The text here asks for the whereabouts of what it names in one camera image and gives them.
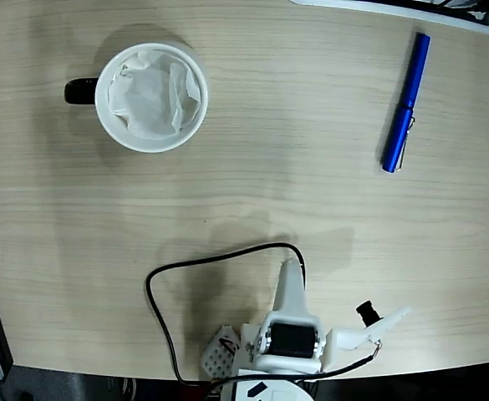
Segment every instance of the black floor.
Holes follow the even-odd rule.
[[[200,389],[191,393],[173,381],[127,379],[124,383],[122,378],[16,366],[0,391],[3,401],[18,401],[23,392],[32,394],[34,401],[130,401],[133,387],[135,401],[195,401],[201,394]],[[489,363],[431,373],[323,381],[307,390],[317,401],[489,399]]]

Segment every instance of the mug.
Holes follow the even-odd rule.
[[[142,50],[159,50],[180,58],[188,64],[200,87],[201,104],[196,116],[179,132],[163,139],[137,137],[127,130],[125,122],[109,107],[109,86],[121,64]],[[141,43],[116,54],[103,68],[99,78],[80,78],[64,87],[64,99],[69,104],[95,104],[99,122],[116,142],[126,148],[144,153],[160,153],[187,142],[200,128],[209,103],[209,88],[200,57],[188,46],[177,42]]]

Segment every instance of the perforated white plate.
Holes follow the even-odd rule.
[[[228,378],[240,338],[231,326],[222,326],[201,355],[201,367],[211,378]]]

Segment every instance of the blue pen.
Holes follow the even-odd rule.
[[[411,125],[415,122],[413,117],[413,107],[419,92],[422,72],[425,68],[426,56],[430,47],[430,37],[423,33],[417,33],[415,46],[411,55],[408,74],[405,77],[404,89],[400,96],[400,102],[396,109],[395,117],[391,125],[385,153],[382,159],[382,168],[385,171],[394,173],[400,170],[404,160],[405,143]]]

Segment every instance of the wire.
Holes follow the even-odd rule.
[[[164,321],[164,318],[162,317],[162,314],[160,313],[160,309],[157,307],[155,298],[153,296],[153,291],[151,291],[151,282],[153,278],[162,272],[166,272],[171,269],[177,269],[181,267],[189,267],[189,266],[200,266],[200,265],[205,265],[207,263],[216,263],[218,261],[225,261],[227,259],[232,259],[235,257],[239,256],[244,256],[248,255],[250,253],[254,252],[259,252],[259,251],[264,251],[267,249],[273,249],[273,248],[288,248],[291,251],[293,251],[300,263],[300,266],[302,268],[302,275],[303,275],[303,284],[305,286],[305,260],[303,259],[302,252],[294,245],[288,244],[286,242],[272,242],[268,244],[263,244],[263,245],[258,245],[258,246],[252,246],[250,248],[246,248],[240,251],[235,251],[231,253],[227,253],[224,255],[220,256],[211,256],[211,257],[205,257],[202,259],[195,259],[193,261],[182,261],[182,262],[177,262],[177,263],[171,263],[169,265],[161,266],[154,271],[152,271],[148,276],[145,278],[145,291],[147,293],[148,300],[150,302],[151,308],[153,309],[154,314],[156,315],[160,327],[162,328],[162,331],[166,337],[166,342],[168,344],[168,350],[170,351],[170,358],[171,358],[171,366],[174,371],[174,374],[177,378],[177,381],[185,386],[199,386],[197,382],[191,381],[191,380],[185,380],[179,371],[179,365],[177,363],[177,356],[176,356],[176,348],[174,346],[173,340],[171,338],[170,330],[168,329],[168,326],[166,325],[166,322]],[[221,388],[222,386],[229,384],[229,383],[240,383],[240,382],[249,382],[249,381],[256,381],[256,380],[287,380],[289,382],[300,382],[303,380],[320,380],[324,378],[332,378],[334,376],[338,376],[343,373],[350,372],[354,369],[357,369],[366,363],[369,363],[372,361],[374,358],[376,358],[376,355],[378,354],[379,349],[381,348],[381,343],[377,344],[376,350],[372,355],[369,355],[366,358],[360,359],[359,361],[352,363],[349,366],[346,366],[344,368],[334,370],[332,372],[325,372],[325,373],[313,373],[313,374],[267,374],[267,373],[260,373],[260,374],[250,374],[250,375],[245,375],[245,376],[233,376],[230,378],[222,378],[216,382],[213,382],[209,384],[206,387],[205,393],[203,395],[203,400],[206,401],[211,393],[216,389],[216,388]]]
[[[171,367],[174,371],[174,374],[177,378],[177,381],[185,386],[198,386],[199,384],[197,382],[191,381],[191,380],[185,380],[179,371],[179,365],[177,363],[177,356],[176,356],[176,348],[174,346],[174,342],[171,338],[170,330],[168,329],[168,326],[166,325],[166,322],[164,321],[164,318],[162,317],[162,314],[160,313],[159,308],[156,305],[155,298],[153,296],[153,291],[151,291],[151,281],[153,278],[162,272],[166,272],[167,270],[171,269],[178,269],[181,267],[189,267],[189,266],[198,266],[198,265],[206,265],[207,263],[216,263],[218,261],[225,261],[227,259],[232,259],[235,257],[239,256],[244,256],[248,255],[250,253],[254,252],[259,252],[259,251],[264,251],[267,249],[273,249],[273,248],[287,248],[293,251],[296,254],[296,257],[298,258],[298,261],[300,263],[300,266],[302,268],[302,275],[303,275],[303,284],[305,285],[305,261],[303,259],[302,252],[294,245],[288,244],[286,242],[272,242],[268,244],[262,244],[258,246],[252,246],[246,249],[242,249],[240,251],[235,251],[235,252],[230,252],[224,255],[220,256],[211,256],[211,257],[205,257],[202,259],[195,259],[193,261],[181,261],[177,263],[171,263],[169,265],[165,265],[162,267],[159,267],[152,271],[150,274],[148,274],[147,278],[145,279],[145,292],[147,293],[148,300],[151,305],[151,309],[153,309],[153,313],[156,315],[160,327],[162,328],[162,332],[164,333],[166,337],[166,342],[168,344],[168,350],[170,351],[170,359],[171,359]]]

